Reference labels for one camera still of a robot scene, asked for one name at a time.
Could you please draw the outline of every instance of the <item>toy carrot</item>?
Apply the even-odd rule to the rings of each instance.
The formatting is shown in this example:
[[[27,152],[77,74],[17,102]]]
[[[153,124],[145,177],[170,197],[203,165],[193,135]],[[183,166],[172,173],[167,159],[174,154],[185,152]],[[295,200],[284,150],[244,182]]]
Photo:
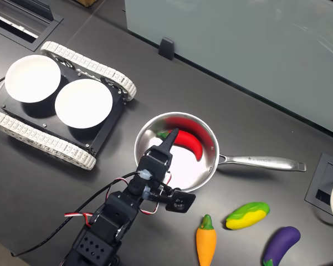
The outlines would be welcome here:
[[[196,233],[196,245],[200,266],[210,266],[216,250],[217,235],[211,217],[206,214]]]

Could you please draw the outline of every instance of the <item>red chili pepper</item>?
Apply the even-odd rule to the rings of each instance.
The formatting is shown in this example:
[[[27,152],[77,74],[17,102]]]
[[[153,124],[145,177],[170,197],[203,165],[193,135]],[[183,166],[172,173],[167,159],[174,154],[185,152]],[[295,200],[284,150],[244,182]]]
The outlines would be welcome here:
[[[161,137],[162,139],[165,139],[170,132],[171,130],[166,132],[158,132],[157,136]],[[197,161],[199,161],[202,158],[203,154],[202,144],[195,136],[193,136],[188,132],[179,130],[174,145],[186,147],[189,150],[191,150],[196,156]]]

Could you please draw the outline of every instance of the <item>stainless steel pan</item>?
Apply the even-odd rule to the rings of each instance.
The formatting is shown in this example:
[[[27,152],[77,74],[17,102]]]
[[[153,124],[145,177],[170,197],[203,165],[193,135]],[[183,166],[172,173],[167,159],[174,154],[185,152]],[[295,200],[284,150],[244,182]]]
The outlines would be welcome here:
[[[134,146],[134,157],[137,165],[149,147],[159,145],[162,142],[156,136],[158,132],[172,130],[176,127],[192,133],[200,140],[203,147],[203,156],[199,161],[187,149],[178,146],[171,148],[173,154],[170,167],[172,180],[169,185],[179,187],[186,192],[202,187],[211,179],[217,166],[226,163],[258,166],[281,171],[304,172],[306,170],[304,163],[285,158],[221,155],[217,138],[211,128],[201,119],[183,112],[168,112],[151,119],[145,124],[139,132]],[[224,161],[219,162],[219,157],[223,158]]]

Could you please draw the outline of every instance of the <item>purple eggplant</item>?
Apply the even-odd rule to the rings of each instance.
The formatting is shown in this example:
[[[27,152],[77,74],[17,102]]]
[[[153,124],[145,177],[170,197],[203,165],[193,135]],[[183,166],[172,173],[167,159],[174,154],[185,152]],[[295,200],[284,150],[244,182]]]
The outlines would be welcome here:
[[[300,239],[297,228],[288,226],[279,229],[267,246],[264,266],[278,266],[284,254]]]

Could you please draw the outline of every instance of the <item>pan handle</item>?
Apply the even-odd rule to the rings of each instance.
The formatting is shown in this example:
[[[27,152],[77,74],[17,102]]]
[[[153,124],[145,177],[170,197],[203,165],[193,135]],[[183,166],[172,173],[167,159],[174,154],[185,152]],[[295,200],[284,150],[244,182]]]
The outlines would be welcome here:
[[[306,171],[305,163],[296,162],[285,158],[269,156],[225,156],[221,154],[219,156],[224,158],[224,162],[220,162],[218,165],[224,165],[225,163],[235,163],[237,165],[258,166],[272,170],[299,172]]]

